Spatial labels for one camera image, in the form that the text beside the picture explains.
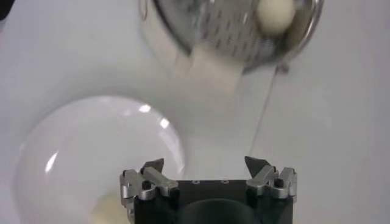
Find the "silver black-tipped right gripper right finger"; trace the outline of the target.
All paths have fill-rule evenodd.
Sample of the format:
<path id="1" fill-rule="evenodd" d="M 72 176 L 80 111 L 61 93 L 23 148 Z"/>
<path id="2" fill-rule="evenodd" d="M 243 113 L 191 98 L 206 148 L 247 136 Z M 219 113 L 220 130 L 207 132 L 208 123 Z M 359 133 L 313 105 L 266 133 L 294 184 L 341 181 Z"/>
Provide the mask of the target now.
<path id="1" fill-rule="evenodd" d="M 297 198 L 297 172 L 290 167 L 284 167 L 281 172 L 265 159 L 251 156 L 244 157 L 251 179 L 246 180 L 246 186 L 257 197 L 269 195 L 278 200 Z"/>

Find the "silver black-tipped right gripper left finger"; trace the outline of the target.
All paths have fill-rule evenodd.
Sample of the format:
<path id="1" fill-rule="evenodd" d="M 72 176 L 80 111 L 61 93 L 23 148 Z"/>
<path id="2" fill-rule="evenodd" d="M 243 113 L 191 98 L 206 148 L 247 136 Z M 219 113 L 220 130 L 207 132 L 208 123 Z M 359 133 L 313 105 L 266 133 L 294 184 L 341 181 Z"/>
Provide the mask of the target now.
<path id="1" fill-rule="evenodd" d="M 135 210 L 135 200 L 150 201 L 159 192 L 164 197 L 171 197 L 179 188 L 179 182 L 162 174 L 164 159 L 146 162 L 143 167 L 123 170 L 119 176 L 121 204 L 131 214 Z"/>

